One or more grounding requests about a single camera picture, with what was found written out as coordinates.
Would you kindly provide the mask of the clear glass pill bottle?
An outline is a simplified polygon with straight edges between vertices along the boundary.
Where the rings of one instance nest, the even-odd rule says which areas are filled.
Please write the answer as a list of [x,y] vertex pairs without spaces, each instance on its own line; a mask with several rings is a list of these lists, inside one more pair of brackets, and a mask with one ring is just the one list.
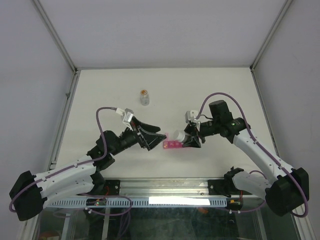
[[147,95],[142,95],[140,92],[140,103],[142,106],[148,106],[150,104],[150,97],[148,92]]

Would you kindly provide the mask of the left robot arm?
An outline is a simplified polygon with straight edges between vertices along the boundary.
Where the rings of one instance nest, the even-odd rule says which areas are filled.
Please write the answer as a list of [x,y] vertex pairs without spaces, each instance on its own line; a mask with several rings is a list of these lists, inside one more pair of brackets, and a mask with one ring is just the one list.
[[115,162],[115,155],[134,145],[153,150],[167,138],[160,130],[133,117],[120,135],[104,131],[96,145],[76,161],[46,172],[21,173],[9,192],[9,210],[17,214],[20,221],[26,221],[64,198],[102,193],[105,180],[101,171]]

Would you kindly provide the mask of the left aluminium frame post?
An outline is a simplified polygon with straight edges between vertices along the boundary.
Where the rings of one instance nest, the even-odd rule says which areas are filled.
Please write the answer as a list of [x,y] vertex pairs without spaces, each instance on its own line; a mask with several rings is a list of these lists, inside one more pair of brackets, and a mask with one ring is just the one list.
[[42,5],[40,0],[31,0],[34,9],[38,13],[40,19],[42,20],[45,28],[47,29],[48,33],[50,34],[53,42],[55,43],[57,49],[61,53],[63,59],[67,63],[68,67],[71,69],[73,73],[77,72],[77,67],[75,66],[71,56],[69,55],[65,45],[63,44],[58,32],[56,31],[52,21],[50,20],[44,6]]

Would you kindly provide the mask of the aluminium frame post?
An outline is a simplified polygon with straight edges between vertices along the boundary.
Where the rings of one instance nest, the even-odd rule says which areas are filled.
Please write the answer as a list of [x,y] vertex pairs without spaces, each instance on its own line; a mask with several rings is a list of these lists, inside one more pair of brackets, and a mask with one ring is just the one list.
[[270,44],[271,40],[273,39],[273,36],[277,32],[280,24],[282,23],[284,17],[286,16],[288,10],[290,9],[291,5],[293,4],[294,0],[285,0],[283,5],[280,8],[280,11],[278,12],[275,20],[273,21],[266,37],[263,40],[262,45],[260,46],[254,60],[252,61],[252,64],[250,65],[250,71],[253,72],[257,65],[259,64],[261,58],[263,57],[264,52],[266,51],[268,45]]
[[48,33],[50,34],[53,42],[55,43],[57,49],[61,53],[63,59],[67,63],[68,67],[71,69],[73,73],[77,72],[77,67],[75,66],[71,56],[69,55],[65,45],[63,44],[58,32],[56,31],[52,21],[50,20],[44,6],[42,5],[40,0],[31,0],[34,9],[38,13],[40,19],[42,20],[45,28],[47,29]]

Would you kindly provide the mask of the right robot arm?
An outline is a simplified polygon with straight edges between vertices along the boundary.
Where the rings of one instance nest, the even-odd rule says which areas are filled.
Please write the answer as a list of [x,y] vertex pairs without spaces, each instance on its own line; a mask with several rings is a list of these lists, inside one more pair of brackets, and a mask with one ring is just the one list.
[[264,200],[280,217],[308,202],[309,175],[302,167],[295,169],[269,152],[244,118],[233,118],[224,100],[210,103],[209,109],[212,117],[207,122],[197,118],[197,111],[187,111],[187,126],[175,132],[175,140],[184,148],[200,148],[206,137],[220,135],[242,150],[264,174],[260,177],[233,167],[224,174],[223,181],[213,186],[218,194],[229,198],[238,191],[248,192]]

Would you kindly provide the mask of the pink pill organizer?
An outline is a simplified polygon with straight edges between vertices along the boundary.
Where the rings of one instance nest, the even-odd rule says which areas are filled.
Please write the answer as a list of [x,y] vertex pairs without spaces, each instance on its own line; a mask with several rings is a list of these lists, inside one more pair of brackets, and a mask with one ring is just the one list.
[[165,133],[166,139],[162,142],[162,147],[163,149],[182,149],[183,145],[181,142],[177,140],[171,140],[169,138],[169,134],[166,132]]

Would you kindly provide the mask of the white blue pill bottle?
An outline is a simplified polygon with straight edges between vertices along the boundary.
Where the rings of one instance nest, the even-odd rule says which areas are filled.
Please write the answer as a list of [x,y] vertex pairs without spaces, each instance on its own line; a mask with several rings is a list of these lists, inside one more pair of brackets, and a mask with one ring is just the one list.
[[190,139],[190,134],[186,133],[184,130],[176,130],[173,133],[173,138],[182,144],[186,143]]

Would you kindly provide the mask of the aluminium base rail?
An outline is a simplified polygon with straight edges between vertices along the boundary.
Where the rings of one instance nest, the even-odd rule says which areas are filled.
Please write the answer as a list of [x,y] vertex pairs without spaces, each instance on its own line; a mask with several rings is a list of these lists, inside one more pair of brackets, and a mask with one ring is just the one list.
[[55,175],[53,177],[37,177],[35,186],[40,189],[40,195],[48,202],[73,196],[91,196],[102,198],[104,196],[192,196],[209,195],[220,196],[213,184],[207,179],[192,178],[123,178],[98,179],[91,176],[67,177]]

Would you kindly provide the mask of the right aluminium frame post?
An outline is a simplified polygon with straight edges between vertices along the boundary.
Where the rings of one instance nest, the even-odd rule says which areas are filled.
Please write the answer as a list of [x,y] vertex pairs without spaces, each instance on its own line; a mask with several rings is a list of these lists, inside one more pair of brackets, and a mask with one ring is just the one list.
[[278,12],[275,20],[273,21],[266,37],[263,40],[262,45],[260,46],[254,60],[252,61],[252,64],[250,65],[250,71],[253,72],[257,65],[259,64],[261,58],[263,57],[264,52],[266,51],[268,45],[270,44],[271,40],[273,39],[273,36],[277,32],[280,24],[282,23],[284,17],[286,16],[288,10],[290,9],[291,5],[293,4],[294,0],[285,0],[283,5],[280,8],[280,11]]

